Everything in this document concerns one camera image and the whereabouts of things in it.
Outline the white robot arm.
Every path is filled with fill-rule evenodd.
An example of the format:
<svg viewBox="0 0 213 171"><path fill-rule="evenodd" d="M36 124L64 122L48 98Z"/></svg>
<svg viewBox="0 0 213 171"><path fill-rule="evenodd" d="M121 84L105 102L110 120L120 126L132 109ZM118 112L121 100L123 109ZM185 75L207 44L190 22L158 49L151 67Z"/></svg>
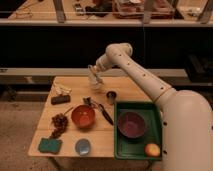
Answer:
<svg viewBox="0 0 213 171"><path fill-rule="evenodd" d="M110 44L93 70L120 67L162 112L163 171L213 171L213 109L197 92L176 90L131 59L128 43Z"/></svg>

